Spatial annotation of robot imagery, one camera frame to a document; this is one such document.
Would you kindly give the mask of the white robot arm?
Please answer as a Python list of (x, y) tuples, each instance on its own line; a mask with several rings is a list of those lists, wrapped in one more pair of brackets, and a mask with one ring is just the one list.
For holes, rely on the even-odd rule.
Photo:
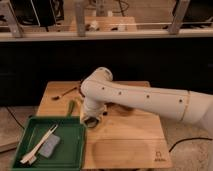
[(105, 103), (115, 103), (199, 126), (213, 137), (213, 95), (119, 84), (105, 67), (94, 70), (81, 83), (80, 91), (89, 117), (99, 116)]

